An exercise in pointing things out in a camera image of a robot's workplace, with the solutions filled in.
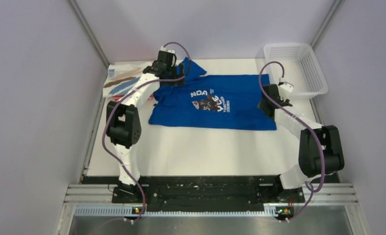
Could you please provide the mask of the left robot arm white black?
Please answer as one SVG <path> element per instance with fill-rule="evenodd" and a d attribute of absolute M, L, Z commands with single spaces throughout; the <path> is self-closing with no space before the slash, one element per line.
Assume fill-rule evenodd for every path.
<path fill-rule="evenodd" d="M 140 173 L 135 159 L 135 144 L 142 133 L 139 108 L 161 85 L 181 85 L 184 82 L 184 66 L 176 65 L 172 49 L 162 48 L 157 59 L 147 66 L 135 85 L 118 101 L 107 104 L 107 120 L 103 138 L 109 137 L 118 160 L 120 176 L 114 189 L 114 203 L 141 203 L 145 201 L 139 183 Z"/>

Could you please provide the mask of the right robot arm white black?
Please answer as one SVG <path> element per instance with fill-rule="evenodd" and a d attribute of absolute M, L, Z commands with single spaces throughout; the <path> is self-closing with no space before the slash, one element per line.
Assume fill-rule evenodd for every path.
<path fill-rule="evenodd" d="M 311 193 L 323 188 L 325 177 L 344 168 L 344 156 L 339 130 L 334 125 L 322 125 L 299 113 L 283 97 L 291 85 L 261 85 L 262 100 L 258 107 L 276 124 L 286 128 L 299 140 L 298 163 L 275 177 L 273 197 L 287 201 L 292 193 L 307 186 Z"/>

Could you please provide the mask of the blue t shirt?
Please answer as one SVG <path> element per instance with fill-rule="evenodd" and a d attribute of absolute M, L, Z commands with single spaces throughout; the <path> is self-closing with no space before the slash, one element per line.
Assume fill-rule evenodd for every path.
<path fill-rule="evenodd" d="M 268 75 L 208 75 L 188 58 L 182 63 L 189 71 L 185 84 L 162 86 L 154 93 L 157 104 L 149 124 L 248 131 L 277 129 L 258 107 L 263 98 L 259 82 L 270 84 Z"/>

